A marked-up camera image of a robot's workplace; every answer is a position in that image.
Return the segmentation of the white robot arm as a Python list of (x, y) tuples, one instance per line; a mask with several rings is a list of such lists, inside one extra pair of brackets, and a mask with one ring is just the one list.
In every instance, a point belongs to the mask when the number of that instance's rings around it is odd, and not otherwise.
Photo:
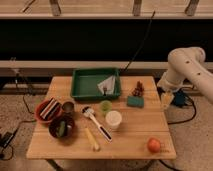
[(163, 109), (169, 107), (185, 79), (213, 104), (213, 74), (203, 66), (205, 58), (205, 51), (200, 47), (176, 48), (168, 54), (168, 69), (157, 83), (164, 91), (161, 95)]

